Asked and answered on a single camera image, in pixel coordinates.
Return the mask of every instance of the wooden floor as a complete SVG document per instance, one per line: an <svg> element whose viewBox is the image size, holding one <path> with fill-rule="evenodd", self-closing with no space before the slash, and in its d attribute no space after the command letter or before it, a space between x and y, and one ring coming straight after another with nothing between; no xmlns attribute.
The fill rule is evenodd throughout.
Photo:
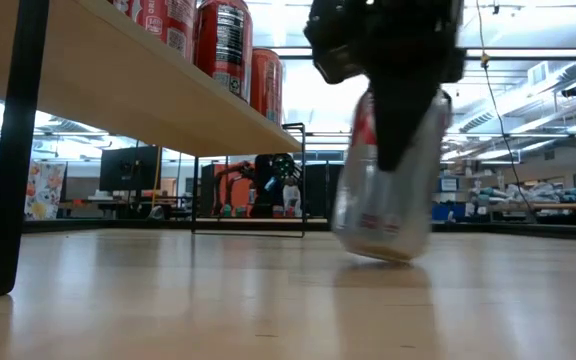
<svg viewBox="0 0 576 360"><path fill-rule="evenodd" d="M325 233L28 235L0 359L576 360L576 242L435 234L394 266Z"/></svg>

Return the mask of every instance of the computer monitor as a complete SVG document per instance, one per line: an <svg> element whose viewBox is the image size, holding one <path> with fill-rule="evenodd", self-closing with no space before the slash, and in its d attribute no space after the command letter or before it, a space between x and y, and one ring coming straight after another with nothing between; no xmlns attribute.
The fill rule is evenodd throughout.
<svg viewBox="0 0 576 360"><path fill-rule="evenodd" d="M143 146L101 153L99 190L149 190L155 188L157 172L156 146ZM156 182L161 187L161 172Z"/></svg>

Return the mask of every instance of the ceiling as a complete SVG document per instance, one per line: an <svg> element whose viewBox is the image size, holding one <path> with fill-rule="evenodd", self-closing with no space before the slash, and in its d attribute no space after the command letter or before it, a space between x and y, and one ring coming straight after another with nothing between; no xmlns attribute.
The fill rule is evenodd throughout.
<svg viewBox="0 0 576 360"><path fill-rule="evenodd" d="M251 0L247 1L253 18L253 44L265 47L308 46L302 30L308 18L311 1L309 0ZM481 47L479 20L475 0L466 0L463 13L463 26L459 35L459 45L462 47ZM498 0L499 12L494 14L493 2L480 0L482 6L483 38L486 47L525 47L525 48L576 48L576 0ZM284 60L285 76L283 87L283 108L285 122L303 122L308 131L312 132L344 132L350 130L350 121L355 104L365 91L368 81L359 76L339 85L326 84L314 69L310 60ZM504 101L508 94L522 89L528 81L527 71L538 65L539 61L493 61L490 63L489 79L495 96ZM551 62L551 75L557 75L557 70L567 66L568 62ZM490 94L485 74L478 61L468 61L461 81L456 84L445 84L444 89L454 101L455 121L457 124L467 122L476 111L484 111L490 106ZM505 120L512 126L521 126L535 119L543 118L555 112L558 106L575 102L576 99L558 99L550 93L532 101L507 114ZM3 105L0 103L0 125ZM38 131L78 131L99 133L98 136L78 137L37 137L39 150L46 153L33 153L34 157L50 154L57 147L71 148L59 151L62 153L83 152L96 156L102 148L134 146L135 140L104 134L103 131L80 126L74 121L55 118L49 114L38 113ZM498 131L493 122L486 126L490 131ZM554 131L562 126L574 126L575 116L563 124L561 119L555 119L534 131ZM470 133L481 132L485 126L468 130ZM459 127L453 131L463 131ZM444 151L456 149L481 148L484 151L490 146L496 146L495 139L486 137L466 138L465 141L447 142ZM340 139L316 139L317 145L309 145L310 149L342 150ZM170 152L170 158L178 153Z"/></svg>

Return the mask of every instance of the poster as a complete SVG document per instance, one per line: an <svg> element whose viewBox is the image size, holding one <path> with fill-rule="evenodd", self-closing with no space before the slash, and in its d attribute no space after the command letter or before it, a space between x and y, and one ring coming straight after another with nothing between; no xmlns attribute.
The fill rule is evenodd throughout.
<svg viewBox="0 0 576 360"><path fill-rule="evenodd" d="M26 185L26 220L57 218L66 164L30 162Z"/></svg>

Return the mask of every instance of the wire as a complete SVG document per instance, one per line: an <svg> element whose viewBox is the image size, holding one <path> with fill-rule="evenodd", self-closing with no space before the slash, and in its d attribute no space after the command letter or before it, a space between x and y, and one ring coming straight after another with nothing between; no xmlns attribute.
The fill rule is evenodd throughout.
<svg viewBox="0 0 576 360"><path fill-rule="evenodd" d="M488 91L490 92L490 98L492 100L492 105L495 108L495 114L497 114L497 118L499 119L499 126L501 129L501 137L504 139L504 143L506 144L506 148L508 149L508 154L510 154L510 166L512 167L512 172L515 175L515 185L517 185L517 190L519 191L519 195L523 199L526 207L528 208L528 212L536 219L536 214L534 209L526 199L524 192L521 190L521 184L519 183L519 175L517 175L517 167L515 166L515 159L512 156L512 150L510 149L510 144L508 143L508 137L506 136L506 132L504 131L504 121L499 114L499 109L497 108L497 100L495 99L495 94L492 91L492 85L490 84L490 76L488 75L488 61L490 57L486 54L486 45L484 44L484 22L481 16L481 7L479 6L479 0L476 0L477 5L477 16L479 17L479 39L481 40L481 67L484 69L484 73L486 74L486 83L488 84Z"/></svg>

